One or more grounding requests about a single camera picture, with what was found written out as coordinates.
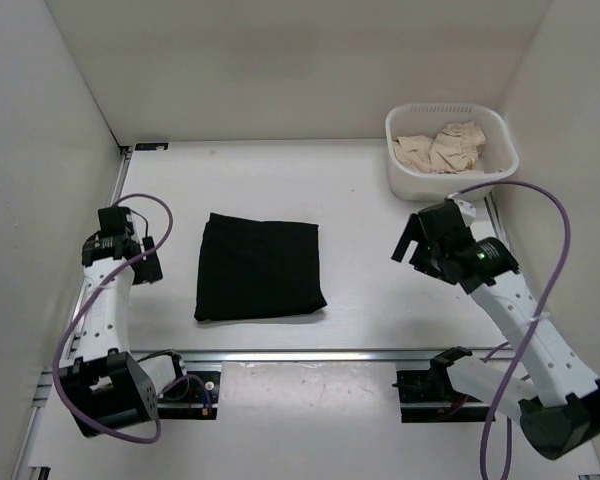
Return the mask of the black trousers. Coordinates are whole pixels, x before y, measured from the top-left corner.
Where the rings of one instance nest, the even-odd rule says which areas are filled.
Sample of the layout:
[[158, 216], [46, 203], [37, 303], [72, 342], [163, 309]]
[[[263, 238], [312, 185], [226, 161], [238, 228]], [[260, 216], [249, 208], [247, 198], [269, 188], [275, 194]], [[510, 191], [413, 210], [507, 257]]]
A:
[[196, 321], [309, 315], [326, 306], [318, 225], [209, 216], [199, 252]]

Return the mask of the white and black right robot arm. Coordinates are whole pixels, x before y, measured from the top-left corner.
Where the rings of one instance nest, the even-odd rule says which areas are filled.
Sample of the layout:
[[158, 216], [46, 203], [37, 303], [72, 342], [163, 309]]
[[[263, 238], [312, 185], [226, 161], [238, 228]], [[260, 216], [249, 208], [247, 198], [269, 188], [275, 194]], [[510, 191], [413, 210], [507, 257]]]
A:
[[556, 460], [600, 435], [600, 376], [538, 312], [519, 263], [497, 238], [474, 238], [475, 207], [446, 199], [409, 216], [392, 258], [460, 286], [498, 327], [530, 378], [502, 371], [463, 347], [430, 363], [429, 387], [440, 399], [457, 394], [489, 403], [517, 423], [532, 448]]

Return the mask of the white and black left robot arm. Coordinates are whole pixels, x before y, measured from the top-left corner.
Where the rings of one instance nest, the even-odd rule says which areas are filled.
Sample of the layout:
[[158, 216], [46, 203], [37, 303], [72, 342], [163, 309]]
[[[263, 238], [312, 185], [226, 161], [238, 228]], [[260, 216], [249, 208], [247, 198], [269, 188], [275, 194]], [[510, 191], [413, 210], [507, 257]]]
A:
[[190, 386], [176, 352], [143, 359], [131, 353], [131, 289], [163, 278], [154, 239], [137, 233], [133, 215], [124, 206], [99, 210], [99, 229], [81, 253], [88, 298], [80, 339], [68, 365], [54, 369], [59, 395], [87, 438], [158, 420], [160, 394], [178, 400]]

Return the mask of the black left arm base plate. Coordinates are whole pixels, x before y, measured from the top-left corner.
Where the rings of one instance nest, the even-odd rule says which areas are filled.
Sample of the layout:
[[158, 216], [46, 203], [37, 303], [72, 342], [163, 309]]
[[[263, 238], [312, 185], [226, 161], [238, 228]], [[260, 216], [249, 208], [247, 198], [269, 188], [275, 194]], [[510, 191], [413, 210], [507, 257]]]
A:
[[161, 420], [215, 420], [221, 390], [219, 363], [186, 363], [186, 373], [199, 380], [180, 380], [158, 402]]

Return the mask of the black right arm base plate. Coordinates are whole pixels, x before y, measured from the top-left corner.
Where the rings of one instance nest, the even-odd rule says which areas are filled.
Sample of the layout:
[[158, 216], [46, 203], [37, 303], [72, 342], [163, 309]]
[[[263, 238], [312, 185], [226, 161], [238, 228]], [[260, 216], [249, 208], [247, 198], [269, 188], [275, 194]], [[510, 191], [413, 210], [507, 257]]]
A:
[[425, 370], [398, 370], [393, 387], [403, 424], [482, 423], [489, 411], [474, 397], [436, 390]]

